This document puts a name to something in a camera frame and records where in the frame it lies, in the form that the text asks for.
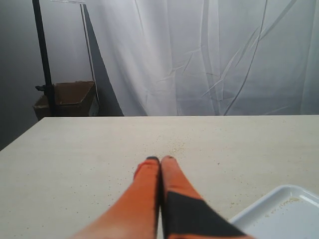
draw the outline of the white tray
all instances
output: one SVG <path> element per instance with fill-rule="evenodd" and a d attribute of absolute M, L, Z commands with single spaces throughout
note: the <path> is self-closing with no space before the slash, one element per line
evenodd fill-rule
<path fill-rule="evenodd" d="M 230 220 L 258 239 L 319 239 L 319 196 L 280 186 Z"/>

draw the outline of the cardboard box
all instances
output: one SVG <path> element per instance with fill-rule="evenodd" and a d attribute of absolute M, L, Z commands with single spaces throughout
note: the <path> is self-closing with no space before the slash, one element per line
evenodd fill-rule
<path fill-rule="evenodd" d="M 96 116 L 99 111 L 95 82 L 79 81 L 54 84 L 57 116 Z M 33 106 L 38 120 L 50 117 L 48 100 L 45 95 Z"/>

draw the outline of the white table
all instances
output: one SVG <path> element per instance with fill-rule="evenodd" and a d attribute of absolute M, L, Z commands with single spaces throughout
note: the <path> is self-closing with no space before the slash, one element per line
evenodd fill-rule
<path fill-rule="evenodd" d="M 116 201 L 150 155 L 175 156 L 227 219 L 282 184 L 319 194 L 318 122 L 319 116 L 43 119 L 0 152 L 0 238 L 73 234 Z"/>

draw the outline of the white curtain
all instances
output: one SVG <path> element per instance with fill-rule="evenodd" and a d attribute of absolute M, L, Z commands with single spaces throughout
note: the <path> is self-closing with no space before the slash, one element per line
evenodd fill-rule
<path fill-rule="evenodd" d="M 319 114 L 316 0 L 85 0 L 126 116 Z"/>

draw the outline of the metal stand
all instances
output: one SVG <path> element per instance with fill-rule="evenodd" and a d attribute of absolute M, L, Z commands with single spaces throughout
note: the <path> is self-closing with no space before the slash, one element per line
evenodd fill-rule
<path fill-rule="evenodd" d="M 57 115 L 56 115 L 54 86 L 52 85 L 52 80 L 51 80 L 51 73 L 50 73 L 50 67 L 49 67 L 48 52 L 47 52 L 47 48 L 45 44 L 40 2 L 39 0 L 32 0 L 32 3 L 33 3 L 35 24 L 36 24 L 36 30 L 38 33 L 38 40 L 39 40 L 42 66 L 43 66 L 44 79 L 45 79 L 45 85 L 36 86 L 35 88 L 38 91 L 44 92 L 44 95 L 48 99 L 51 116 L 55 117 Z"/>

